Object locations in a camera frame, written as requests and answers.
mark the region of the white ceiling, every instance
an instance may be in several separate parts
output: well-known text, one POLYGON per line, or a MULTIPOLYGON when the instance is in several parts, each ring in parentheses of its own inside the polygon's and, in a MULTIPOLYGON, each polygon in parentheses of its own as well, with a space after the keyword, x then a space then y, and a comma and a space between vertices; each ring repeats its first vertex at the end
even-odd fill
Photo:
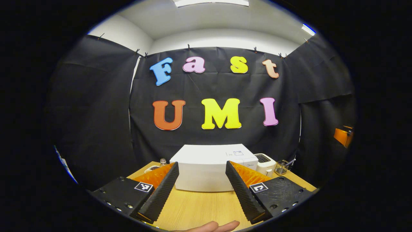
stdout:
POLYGON ((297 44, 311 37, 288 11, 267 0, 249 0, 249 7, 204 3, 177 8, 173 0, 143 0, 118 12, 157 40, 176 33, 232 28, 258 31, 297 44))

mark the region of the white box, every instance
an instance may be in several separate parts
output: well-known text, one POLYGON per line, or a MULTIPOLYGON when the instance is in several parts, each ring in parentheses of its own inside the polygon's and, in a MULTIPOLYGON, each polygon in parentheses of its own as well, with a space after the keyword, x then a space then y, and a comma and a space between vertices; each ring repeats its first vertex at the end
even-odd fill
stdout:
POLYGON ((171 159, 179 163, 176 189, 197 192, 233 190, 226 176, 226 162, 256 170, 258 159, 243 144, 184 145, 171 159))

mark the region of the black fabric backdrop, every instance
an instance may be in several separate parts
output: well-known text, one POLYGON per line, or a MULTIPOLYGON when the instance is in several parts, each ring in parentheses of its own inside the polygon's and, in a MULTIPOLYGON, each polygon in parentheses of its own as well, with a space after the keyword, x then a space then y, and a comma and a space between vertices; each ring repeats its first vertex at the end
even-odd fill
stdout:
POLYGON ((253 153, 265 153, 275 160, 296 157, 293 171, 320 187, 344 161, 347 149, 333 138, 335 128, 355 123, 355 101, 349 71, 330 45, 315 35, 287 58, 253 50, 205 47, 160 52, 141 59, 130 97, 131 133, 140 167, 160 158, 170 159, 184 144, 242 143, 253 153), (204 73, 186 73, 188 57, 205 59, 204 73), (233 73, 230 58, 243 56, 247 73, 233 73), (149 69, 171 57, 171 79, 156 86, 149 69), (262 61, 277 65, 278 79, 269 77, 262 61), (262 97, 272 97, 279 124, 266 127, 262 97), (202 99, 214 98, 223 108, 229 98, 239 104, 239 129, 203 130, 202 99), (153 123, 152 103, 164 100, 165 119, 174 119, 173 100, 185 100, 182 125, 173 131, 153 123), (302 133, 299 143, 300 114, 302 133))
POLYGON ((49 136, 79 184, 95 190, 137 170, 129 133, 129 91, 138 56, 85 36, 50 80, 49 136))

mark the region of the plastic bottle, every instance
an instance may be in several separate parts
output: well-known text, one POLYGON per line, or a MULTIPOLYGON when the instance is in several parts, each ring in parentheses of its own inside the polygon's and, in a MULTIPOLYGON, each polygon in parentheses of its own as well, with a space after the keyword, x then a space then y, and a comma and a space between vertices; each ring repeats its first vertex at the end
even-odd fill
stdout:
POLYGON ((166 164, 166 159, 160 159, 160 167, 165 166, 166 164))

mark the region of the ceiling light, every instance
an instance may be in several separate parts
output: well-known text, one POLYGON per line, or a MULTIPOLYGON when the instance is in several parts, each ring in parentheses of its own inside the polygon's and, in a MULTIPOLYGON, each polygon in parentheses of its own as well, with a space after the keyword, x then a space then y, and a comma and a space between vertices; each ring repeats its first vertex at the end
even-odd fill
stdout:
POLYGON ((302 26, 302 29, 303 29, 304 31, 306 31, 307 33, 309 33, 311 36, 314 36, 314 35, 315 35, 315 31, 312 30, 312 29, 310 29, 310 27, 306 26, 305 24, 302 26))
POLYGON ((199 3, 229 3, 229 4, 236 4, 242 6, 249 6, 249 1, 247 0, 178 0, 175 1, 177 7, 184 7, 188 5, 194 5, 199 3))

